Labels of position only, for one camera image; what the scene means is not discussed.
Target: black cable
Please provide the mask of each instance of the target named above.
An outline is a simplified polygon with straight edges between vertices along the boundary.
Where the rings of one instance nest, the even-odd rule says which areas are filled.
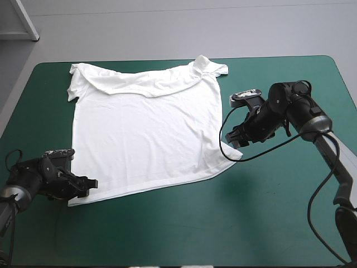
[[[22,160],[22,151],[20,150],[20,149],[15,149],[15,150],[12,150],[11,152],[8,152],[8,154],[6,155],[6,157],[5,157],[5,167],[6,167],[6,169],[9,171],[9,172],[11,172],[11,170],[10,170],[10,168],[8,167],[8,165],[7,165],[7,160],[8,160],[8,158],[10,157],[10,155],[12,155],[14,152],[19,152],[19,156],[18,156],[18,159],[16,160],[16,163],[15,163],[15,165],[16,164],[18,164],[21,160]]]
[[[312,202],[314,200],[314,198],[317,196],[317,194],[319,193],[319,191],[321,190],[321,188],[328,182],[328,180],[332,177],[336,167],[337,167],[337,164],[339,162],[339,158],[340,158],[340,146],[339,146],[339,143],[336,141],[335,138],[333,138],[331,135],[329,135],[327,132],[321,132],[321,131],[305,131],[305,132],[301,132],[297,135],[295,135],[294,137],[290,138],[289,140],[281,143],[281,144],[278,144],[277,146],[274,146],[264,152],[261,152],[260,154],[257,154],[257,155],[254,155],[252,157],[249,157],[247,159],[231,159],[230,157],[228,157],[224,151],[223,151],[223,148],[222,148],[222,141],[221,141],[221,135],[222,135],[222,130],[223,130],[223,127],[224,125],[226,124],[229,116],[237,109],[236,108],[233,108],[226,116],[225,120],[223,121],[222,123],[222,126],[219,130],[219,148],[221,150],[221,153],[223,154],[223,156],[225,158],[227,158],[228,160],[232,161],[232,162],[246,162],[246,161],[249,161],[249,160],[253,160],[255,158],[258,158],[262,155],[265,155],[275,149],[278,149],[279,147],[281,146],[284,146],[286,144],[288,144],[289,142],[292,142],[293,140],[295,140],[296,138],[298,137],[301,137],[302,135],[305,135],[305,134],[308,134],[308,133],[318,133],[322,136],[325,136],[326,138],[328,138],[335,146],[336,148],[336,159],[335,159],[335,162],[334,162],[334,165],[331,169],[331,171],[329,172],[329,174],[327,175],[326,178],[324,178],[324,180],[320,183],[320,185],[317,187],[317,189],[314,191],[314,193],[312,194],[309,202],[308,202],[308,206],[307,206],[307,221],[308,221],[308,225],[310,226],[311,230],[313,231],[314,235],[317,237],[317,239],[320,240],[320,242],[337,258],[339,259],[343,264],[344,266],[346,267],[351,267],[353,268],[353,266],[351,266],[347,261],[345,261],[339,254],[337,254],[327,243],[326,241],[320,236],[320,234],[317,232],[316,228],[313,226],[312,222],[311,222],[311,207],[312,207]]]

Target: t-shirt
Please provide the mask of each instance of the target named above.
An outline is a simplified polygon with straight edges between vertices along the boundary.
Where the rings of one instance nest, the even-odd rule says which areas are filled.
[[[71,172],[98,180],[98,189],[69,206],[210,179],[234,164],[219,149],[216,77],[226,65],[200,55],[167,70],[128,74],[79,63],[70,73],[68,101],[78,97]]]

